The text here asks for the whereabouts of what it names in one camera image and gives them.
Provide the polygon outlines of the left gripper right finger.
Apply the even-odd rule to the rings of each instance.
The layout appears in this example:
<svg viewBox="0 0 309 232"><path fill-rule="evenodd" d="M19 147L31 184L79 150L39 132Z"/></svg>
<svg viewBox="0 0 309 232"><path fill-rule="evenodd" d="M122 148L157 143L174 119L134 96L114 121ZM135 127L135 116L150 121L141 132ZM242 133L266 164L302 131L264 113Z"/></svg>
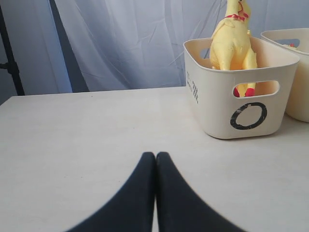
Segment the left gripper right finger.
<svg viewBox="0 0 309 232"><path fill-rule="evenodd" d="M206 204L187 184L171 156L156 156L156 208L160 232L242 232Z"/></svg>

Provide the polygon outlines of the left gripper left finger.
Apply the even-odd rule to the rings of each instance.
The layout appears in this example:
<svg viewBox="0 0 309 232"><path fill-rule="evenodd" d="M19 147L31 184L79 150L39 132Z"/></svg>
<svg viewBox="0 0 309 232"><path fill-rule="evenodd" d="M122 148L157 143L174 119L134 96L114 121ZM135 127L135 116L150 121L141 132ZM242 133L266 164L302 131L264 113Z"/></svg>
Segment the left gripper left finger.
<svg viewBox="0 0 309 232"><path fill-rule="evenodd" d="M156 192L156 161L144 152L117 193L70 232L150 232Z"/></svg>

